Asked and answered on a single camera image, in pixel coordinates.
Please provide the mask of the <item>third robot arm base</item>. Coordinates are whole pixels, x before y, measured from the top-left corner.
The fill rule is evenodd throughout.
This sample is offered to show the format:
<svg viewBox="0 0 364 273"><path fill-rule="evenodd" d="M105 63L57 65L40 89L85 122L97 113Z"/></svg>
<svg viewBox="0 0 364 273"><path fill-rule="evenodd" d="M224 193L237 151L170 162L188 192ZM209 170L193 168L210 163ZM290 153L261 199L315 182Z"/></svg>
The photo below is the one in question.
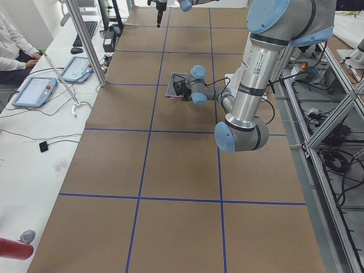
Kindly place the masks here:
<svg viewBox="0 0 364 273"><path fill-rule="evenodd" d="M358 71L363 70L363 40L355 49L338 49L337 52L341 58L341 64L344 64L354 80L360 83L363 75L360 76Z"/></svg>

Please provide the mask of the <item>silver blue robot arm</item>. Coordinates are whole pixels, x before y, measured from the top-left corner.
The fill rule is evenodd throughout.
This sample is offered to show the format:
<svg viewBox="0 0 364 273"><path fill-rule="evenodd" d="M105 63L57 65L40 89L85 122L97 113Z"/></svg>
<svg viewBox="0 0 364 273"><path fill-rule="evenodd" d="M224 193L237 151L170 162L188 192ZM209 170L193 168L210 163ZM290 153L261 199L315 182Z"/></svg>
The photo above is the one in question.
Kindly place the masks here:
<svg viewBox="0 0 364 273"><path fill-rule="evenodd" d="M237 94L204 83L205 68L196 65L185 86L196 105L220 102L226 115L214 137L223 152L253 151L268 141L267 125L256 115L279 52L287 47L327 41L334 28L335 1L254 1L247 15L251 49Z"/></svg>
<svg viewBox="0 0 364 273"><path fill-rule="evenodd" d="M161 22L162 22L162 18L163 18L163 13L167 10L167 0L155 0L155 1L147 1L147 5L150 6L152 2L156 3L156 9L158 11L157 14L157 20L156 20L156 27L160 28L161 26ZM203 1L203 0L178 0L177 1L180 8L182 9L183 12L187 12L189 11L192 6L195 5L202 5L205 3L209 3L209 2L214 2L214 0L211 1Z"/></svg>

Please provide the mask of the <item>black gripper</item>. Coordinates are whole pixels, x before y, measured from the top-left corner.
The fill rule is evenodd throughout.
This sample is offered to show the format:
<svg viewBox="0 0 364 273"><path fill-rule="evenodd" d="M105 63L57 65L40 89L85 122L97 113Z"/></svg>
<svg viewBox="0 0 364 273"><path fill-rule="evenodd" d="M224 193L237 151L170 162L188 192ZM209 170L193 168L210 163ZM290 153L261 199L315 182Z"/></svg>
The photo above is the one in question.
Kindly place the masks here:
<svg viewBox="0 0 364 273"><path fill-rule="evenodd" d="M156 2L156 9L158 10L157 15L157 28L160 28L162 22L162 13L167 9L167 0L155 0Z"/></svg>
<svg viewBox="0 0 364 273"><path fill-rule="evenodd" d="M186 86L186 83L181 84L181 94L183 95L184 101L191 101L191 93L192 91Z"/></svg>

